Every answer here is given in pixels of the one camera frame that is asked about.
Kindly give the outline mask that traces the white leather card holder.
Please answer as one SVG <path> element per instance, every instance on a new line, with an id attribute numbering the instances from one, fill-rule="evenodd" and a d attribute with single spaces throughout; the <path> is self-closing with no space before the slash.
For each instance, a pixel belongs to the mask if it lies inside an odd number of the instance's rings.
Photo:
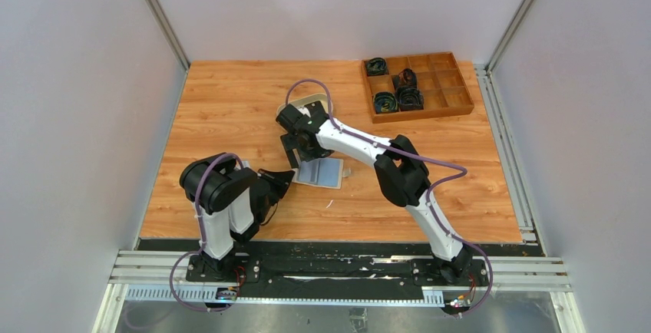
<path id="1" fill-rule="evenodd" d="M 302 161 L 295 172 L 294 183 L 339 190 L 344 178 L 344 160 L 326 157 Z"/>

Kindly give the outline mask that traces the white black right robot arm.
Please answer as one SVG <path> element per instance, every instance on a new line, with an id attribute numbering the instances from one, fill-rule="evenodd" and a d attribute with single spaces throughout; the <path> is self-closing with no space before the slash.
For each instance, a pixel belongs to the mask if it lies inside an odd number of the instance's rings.
<path id="1" fill-rule="evenodd" d="M 454 231 L 435 199 L 426 167 L 411 141 L 398 135 L 377 137 L 331 117 L 320 102 L 299 109 L 286 105 L 276 116 L 285 130 L 280 137 L 292 167 L 338 152 L 375 171 L 382 195 L 406 209 L 426 235 L 437 260 L 436 274 L 448 284 L 468 277 L 473 252 Z"/>

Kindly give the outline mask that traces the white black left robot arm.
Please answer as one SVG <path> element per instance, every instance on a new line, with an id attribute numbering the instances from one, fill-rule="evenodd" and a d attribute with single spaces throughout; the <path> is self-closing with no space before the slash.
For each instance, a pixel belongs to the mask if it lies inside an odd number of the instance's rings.
<path id="1" fill-rule="evenodd" d="M 219 153 L 189 164 L 179 184 L 193 204 L 200 248 L 189 266 L 200 276 L 226 281 L 241 270 L 236 244 L 249 242 L 273 217 L 295 170 L 252 170 L 234 153 Z"/>

